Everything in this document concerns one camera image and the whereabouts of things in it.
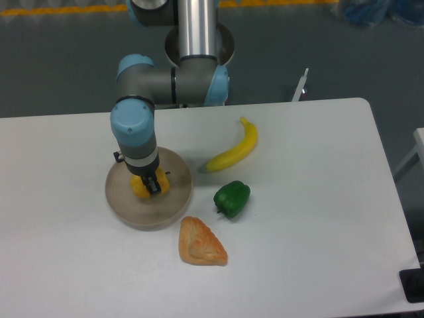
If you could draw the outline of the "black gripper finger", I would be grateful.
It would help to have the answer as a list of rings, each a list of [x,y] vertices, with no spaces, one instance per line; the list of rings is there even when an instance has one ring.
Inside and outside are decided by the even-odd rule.
[[[142,176],[141,180],[150,195],[158,195],[162,192],[162,188],[156,176]]]

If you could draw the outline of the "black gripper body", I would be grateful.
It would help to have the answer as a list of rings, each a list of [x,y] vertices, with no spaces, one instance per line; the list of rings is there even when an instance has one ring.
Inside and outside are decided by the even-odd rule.
[[[143,180],[157,180],[156,170],[159,167],[160,159],[157,150],[154,150],[151,154],[144,158],[129,158],[124,156],[121,151],[114,152],[113,156],[117,163],[125,162],[128,170],[136,175],[140,176]]]

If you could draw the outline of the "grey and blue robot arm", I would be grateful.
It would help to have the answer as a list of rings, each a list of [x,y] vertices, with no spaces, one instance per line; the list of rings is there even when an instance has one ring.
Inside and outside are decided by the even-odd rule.
[[[229,75],[218,63],[217,1],[127,1],[129,16],[142,26],[174,25],[178,29],[179,64],[157,68],[151,58],[130,54],[117,71],[117,101],[111,130],[124,162],[141,178],[150,195],[162,192],[156,171],[160,164],[154,130],[158,105],[222,105],[229,93]]]

